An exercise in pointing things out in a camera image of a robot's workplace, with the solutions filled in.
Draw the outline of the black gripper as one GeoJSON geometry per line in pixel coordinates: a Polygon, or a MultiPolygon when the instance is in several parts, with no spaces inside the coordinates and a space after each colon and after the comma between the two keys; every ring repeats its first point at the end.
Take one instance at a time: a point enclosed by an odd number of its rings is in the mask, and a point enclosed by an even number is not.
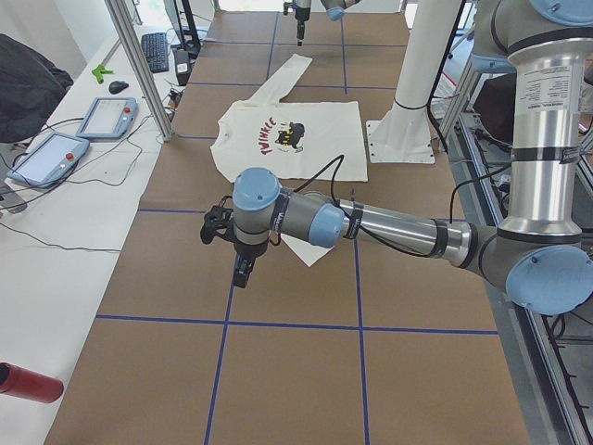
{"type": "Polygon", "coordinates": [[[285,1],[283,4],[284,15],[288,15],[293,12],[295,15],[296,22],[296,44],[298,46],[303,45],[306,30],[306,21],[310,18],[311,1],[310,0],[290,0],[285,1]]]}
{"type": "Polygon", "coordinates": [[[248,245],[237,242],[234,244],[234,249],[239,257],[233,268],[233,285],[239,288],[246,288],[256,259],[266,252],[267,243],[248,245]]]}

